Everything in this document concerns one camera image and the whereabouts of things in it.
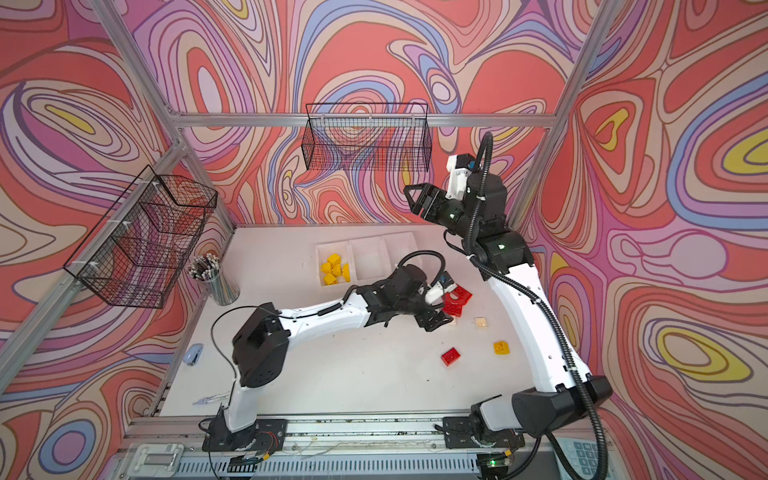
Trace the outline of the blue stapler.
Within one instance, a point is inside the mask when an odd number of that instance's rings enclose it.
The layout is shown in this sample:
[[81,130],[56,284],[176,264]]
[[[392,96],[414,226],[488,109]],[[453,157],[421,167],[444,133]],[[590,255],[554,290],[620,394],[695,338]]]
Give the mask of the blue stapler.
[[201,357],[203,349],[204,345],[201,343],[195,343],[189,346],[182,357],[183,364],[187,366],[195,366]]

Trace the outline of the yellow tall lego brick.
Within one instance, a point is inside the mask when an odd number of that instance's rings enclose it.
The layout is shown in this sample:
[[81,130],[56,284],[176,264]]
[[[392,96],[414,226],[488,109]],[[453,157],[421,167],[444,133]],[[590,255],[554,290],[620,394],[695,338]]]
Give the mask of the yellow tall lego brick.
[[329,264],[330,264],[332,267],[337,267],[337,266],[340,266],[340,265],[341,265],[342,259],[341,259],[341,256],[340,256],[339,254],[331,254],[331,255],[330,255],[328,258],[327,258],[327,262],[328,262],[328,263],[329,263]]

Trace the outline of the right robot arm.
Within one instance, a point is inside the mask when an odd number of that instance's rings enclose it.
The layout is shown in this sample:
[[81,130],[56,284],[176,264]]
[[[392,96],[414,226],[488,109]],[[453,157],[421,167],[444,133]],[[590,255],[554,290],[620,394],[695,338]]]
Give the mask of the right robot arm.
[[609,380],[593,374],[565,336],[530,249],[508,227],[507,189],[498,176],[472,173],[458,195],[429,183],[407,185],[404,194],[413,214],[461,238],[461,253],[501,301],[531,368],[531,388],[478,404],[485,428],[540,437],[588,417],[612,396]]

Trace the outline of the teal calculator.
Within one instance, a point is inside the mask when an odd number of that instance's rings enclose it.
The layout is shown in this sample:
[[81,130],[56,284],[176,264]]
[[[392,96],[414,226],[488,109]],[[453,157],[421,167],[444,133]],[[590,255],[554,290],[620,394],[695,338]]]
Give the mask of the teal calculator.
[[595,441],[578,438],[558,438],[568,464],[583,478],[591,479],[597,473],[598,449]]

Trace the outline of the clear cup of pens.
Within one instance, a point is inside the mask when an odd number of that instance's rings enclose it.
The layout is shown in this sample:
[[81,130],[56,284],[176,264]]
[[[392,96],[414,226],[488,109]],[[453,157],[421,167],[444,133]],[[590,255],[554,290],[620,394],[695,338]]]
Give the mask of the clear cup of pens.
[[233,304],[239,298],[240,290],[227,279],[221,261],[214,253],[194,257],[187,266],[187,273],[207,288],[219,306]]

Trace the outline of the white three-compartment bin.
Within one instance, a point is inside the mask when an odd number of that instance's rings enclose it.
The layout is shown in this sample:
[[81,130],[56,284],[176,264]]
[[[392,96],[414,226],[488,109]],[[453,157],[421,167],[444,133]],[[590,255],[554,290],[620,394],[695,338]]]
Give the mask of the white three-compartment bin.
[[[407,254],[418,249],[416,238],[411,232],[355,238],[321,243],[315,246],[316,283],[322,288],[335,288],[345,284],[370,284],[383,279],[393,272],[398,262]],[[332,267],[327,258],[339,254],[340,266]],[[351,281],[342,277],[342,265],[348,263]],[[333,274],[338,278],[335,285],[326,285],[323,278]]]

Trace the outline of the yellow lego brick front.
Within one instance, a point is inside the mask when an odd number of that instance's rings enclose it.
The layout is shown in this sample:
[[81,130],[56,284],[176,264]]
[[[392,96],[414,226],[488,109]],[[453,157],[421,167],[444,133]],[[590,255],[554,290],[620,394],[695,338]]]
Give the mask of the yellow lego brick front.
[[494,353],[496,355],[509,355],[510,347],[506,341],[497,341],[493,344]]

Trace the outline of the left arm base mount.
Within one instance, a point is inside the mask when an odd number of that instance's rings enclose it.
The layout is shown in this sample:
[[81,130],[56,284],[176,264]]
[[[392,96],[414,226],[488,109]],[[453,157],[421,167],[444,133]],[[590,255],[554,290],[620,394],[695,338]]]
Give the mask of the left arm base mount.
[[202,449],[205,452],[256,452],[273,454],[281,451],[286,439],[286,419],[256,418],[239,431],[231,430],[225,422],[224,409],[215,417],[203,418],[198,428],[205,434]]

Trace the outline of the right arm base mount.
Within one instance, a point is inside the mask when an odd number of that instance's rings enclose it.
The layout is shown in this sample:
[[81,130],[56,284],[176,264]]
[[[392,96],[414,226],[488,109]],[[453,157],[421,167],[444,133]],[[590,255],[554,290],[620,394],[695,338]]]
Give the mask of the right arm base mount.
[[503,448],[515,452],[526,444],[523,434],[514,428],[492,430],[481,413],[481,407],[487,402],[500,398],[501,395],[496,395],[477,402],[470,407],[468,415],[446,416],[433,428],[443,436],[448,449]]

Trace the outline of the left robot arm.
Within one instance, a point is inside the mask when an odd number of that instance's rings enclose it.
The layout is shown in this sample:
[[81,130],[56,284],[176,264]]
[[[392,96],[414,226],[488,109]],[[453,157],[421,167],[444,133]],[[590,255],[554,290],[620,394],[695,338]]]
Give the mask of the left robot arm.
[[236,376],[223,408],[227,429],[239,432],[255,423],[253,391],[277,379],[291,348],[345,330],[386,326],[401,315],[432,332],[452,321],[443,311],[443,296],[457,288],[447,272],[430,281],[419,267],[406,264],[385,279],[350,286],[338,300],[299,309],[256,307],[232,340]]

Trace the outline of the red lego brick front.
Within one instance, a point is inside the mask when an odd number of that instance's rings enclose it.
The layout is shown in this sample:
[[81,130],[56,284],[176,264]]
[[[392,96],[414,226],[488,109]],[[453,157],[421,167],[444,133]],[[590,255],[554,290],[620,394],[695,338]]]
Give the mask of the red lego brick front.
[[442,363],[449,367],[461,358],[460,352],[456,348],[451,348],[441,354],[440,359]]

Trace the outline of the red arch lego piece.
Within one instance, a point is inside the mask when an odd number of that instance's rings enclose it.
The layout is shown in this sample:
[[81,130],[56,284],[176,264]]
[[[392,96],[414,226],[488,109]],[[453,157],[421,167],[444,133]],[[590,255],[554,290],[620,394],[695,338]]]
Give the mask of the red arch lego piece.
[[469,303],[472,293],[457,285],[457,288],[443,297],[443,307],[446,304],[461,305],[463,308]]

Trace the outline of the white box on rail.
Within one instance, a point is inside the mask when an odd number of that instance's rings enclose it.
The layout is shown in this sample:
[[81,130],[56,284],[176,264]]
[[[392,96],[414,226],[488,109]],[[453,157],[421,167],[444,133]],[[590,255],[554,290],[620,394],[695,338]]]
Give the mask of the white box on rail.
[[171,478],[179,470],[183,444],[141,444],[131,458],[126,475],[136,478]]

